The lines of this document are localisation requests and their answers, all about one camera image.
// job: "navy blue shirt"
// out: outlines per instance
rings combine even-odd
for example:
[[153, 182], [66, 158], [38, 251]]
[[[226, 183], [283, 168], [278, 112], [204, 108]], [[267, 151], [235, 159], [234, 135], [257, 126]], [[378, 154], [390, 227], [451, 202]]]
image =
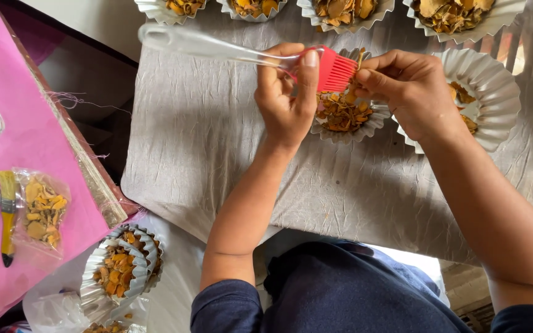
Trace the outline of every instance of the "navy blue shirt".
[[[192, 333], [472, 332], [425, 273], [351, 242], [301, 244], [268, 267], [273, 305], [255, 287], [225, 280], [192, 303]], [[533, 332], [533, 305], [511, 306], [492, 332]]]

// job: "silicone brush bristles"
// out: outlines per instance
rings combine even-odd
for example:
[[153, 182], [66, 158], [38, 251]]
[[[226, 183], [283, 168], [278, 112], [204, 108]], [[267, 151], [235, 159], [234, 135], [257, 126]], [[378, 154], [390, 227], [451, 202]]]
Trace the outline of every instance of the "silicone brush bristles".
[[337, 55], [336, 52], [326, 49], [324, 53], [334, 53], [335, 57], [321, 58], [320, 63], [320, 82], [319, 91], [345, 91], [349, 80], [355, 75], [357, 70], [357, 62], [342, 56]]

